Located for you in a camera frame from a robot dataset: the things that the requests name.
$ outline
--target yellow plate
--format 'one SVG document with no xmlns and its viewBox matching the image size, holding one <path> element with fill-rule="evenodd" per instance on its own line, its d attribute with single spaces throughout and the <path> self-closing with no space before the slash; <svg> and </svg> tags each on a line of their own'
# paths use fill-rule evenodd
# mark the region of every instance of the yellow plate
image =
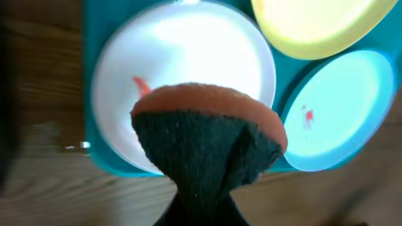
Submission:
<svg viewBox="0 0 402 226">
<path fill-rule="evenodd" d="M 370 32 L 398 0 L 252 0 L 269 42 L 302 60 L 332 56 Z"/>
</svg>

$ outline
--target plate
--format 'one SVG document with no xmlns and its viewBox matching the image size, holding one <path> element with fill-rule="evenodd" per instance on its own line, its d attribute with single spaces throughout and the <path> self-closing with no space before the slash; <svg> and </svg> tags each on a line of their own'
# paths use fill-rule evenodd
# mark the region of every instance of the plate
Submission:
<svg viewBox="0 0 402 226">
<path fill-rule="evenodd" d="M 95 121 L 122 159 L 161 174 L 144 154 L 130 111 L 141 98 L 133 78 L 151 90 L 198 82 L 230 87 L 273 104 L 276 75 L 271 50 L 250 19 L 207 2 L 164 4 L 130 20 L 108 41 L 92 81 Z"/>
<path fill-rule="evenodd" d="M 269 42 L 284 54 L 316 60 L 345 50 L 370 32 L 398 0 L 252 0 Z"/>
<path fill-rule="evenodd" d="M 377 131 L 396 88 L 394 65 L 380 51 L 354 51 L 312 71 L 285 107 L 287 162 L 300 171 L 343 162 Z"/>
</svg>

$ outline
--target teal tray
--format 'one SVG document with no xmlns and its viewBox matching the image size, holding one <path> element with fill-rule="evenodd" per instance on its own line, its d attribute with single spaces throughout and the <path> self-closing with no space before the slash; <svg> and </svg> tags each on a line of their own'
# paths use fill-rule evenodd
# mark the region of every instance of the teal tray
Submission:
<svg viewBox="0 0 402 226">
<path fill-rule="evenodd" d="M 158 176 L 142 171 L 121 159 L 103 140 L 94 120 L 90 103 L 91 81 L 98 56 L 107 39 L 127 20 L 140 12 L 166 1 L 160 0 L 85 0 L 84 1 L 84 103 L 85 103 L 85 138 L 90 142 L 88 148 L 92 159 L 106 171 L 130 177 Z M 255 22 L 253 9 L 249 0 L 221 0 L 243 11 Z M 402 74 L 402 1 L 363 39 L 343 51 L 375 48 L 385 51 L 395 62 L 398 82 Z M 272 49 L 276 65 L 276 96 L 273 110 L 280 116 L 290 94 L 300 81 L 314 68 L 330 60 L 296 60 Z M 354 156 L 344 161 L 346 164 Z M 285 158 L 279 159 L 270 171 L 294 171 Z"/>
</svg>

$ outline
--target blurred background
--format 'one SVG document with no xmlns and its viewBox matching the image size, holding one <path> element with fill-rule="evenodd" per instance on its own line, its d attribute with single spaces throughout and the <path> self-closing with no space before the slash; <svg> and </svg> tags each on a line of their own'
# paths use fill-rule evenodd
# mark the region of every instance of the blurred background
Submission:
<svg viewBox="0 0 402 226">
<path fill-rule="evenodd" d="M 152 225 L 168 178 L 118 178 L 84 141 L 81 0 L 0 0 L 0 225 Z M 270 173 L 232 193 L 251 225 L 402 225 L 402 92 L 341 169 Z"/>
</svg>

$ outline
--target wooden table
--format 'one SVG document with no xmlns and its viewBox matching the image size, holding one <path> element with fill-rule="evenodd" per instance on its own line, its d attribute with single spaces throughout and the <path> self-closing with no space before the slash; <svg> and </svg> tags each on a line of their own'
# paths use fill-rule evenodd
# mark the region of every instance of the wooden table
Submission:
<svg viewBox="0 0 402 226">
<path fill-rule="evenodd" d="M 147 226 L 175 193 L 167 178 L 108 175 L 78 148 L 84 140 L 81 10 L 79 0 L 0 0 L 0 50 L 7 50 L 1 81 L 8 76 L 18 100 L 12 116 L 19 134 L 18 158 L 0 196 L 0 225 Z M 234 198 L 252 225 L 402 225 L 401 134 L 402 92 L 348 165 L 264 175 Z"/>
</svg>

